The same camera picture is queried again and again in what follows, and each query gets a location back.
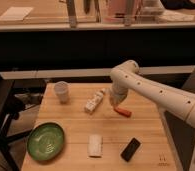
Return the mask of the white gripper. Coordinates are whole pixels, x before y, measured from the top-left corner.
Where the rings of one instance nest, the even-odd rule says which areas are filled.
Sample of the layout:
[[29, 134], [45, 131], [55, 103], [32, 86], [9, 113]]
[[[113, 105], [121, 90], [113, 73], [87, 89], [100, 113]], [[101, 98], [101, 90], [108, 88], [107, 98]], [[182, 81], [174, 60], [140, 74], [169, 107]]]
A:
[[109, 101], [113, 107], [119, 106], [127, 97], [128, 92], [116, 92], [113, 89], [109, 90]]

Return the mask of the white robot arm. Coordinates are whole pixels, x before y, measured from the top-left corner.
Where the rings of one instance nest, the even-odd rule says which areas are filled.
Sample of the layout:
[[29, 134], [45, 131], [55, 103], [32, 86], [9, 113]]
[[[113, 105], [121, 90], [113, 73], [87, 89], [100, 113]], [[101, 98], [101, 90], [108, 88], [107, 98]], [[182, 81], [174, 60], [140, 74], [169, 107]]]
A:
[[113, 107], [122, 103], [131, 89], [195, 128], [194, 93], [140, 76], [139, 66], [133, 60], [115, 66], [110, 72], [110, 78], [112, 80], [110, 103]]

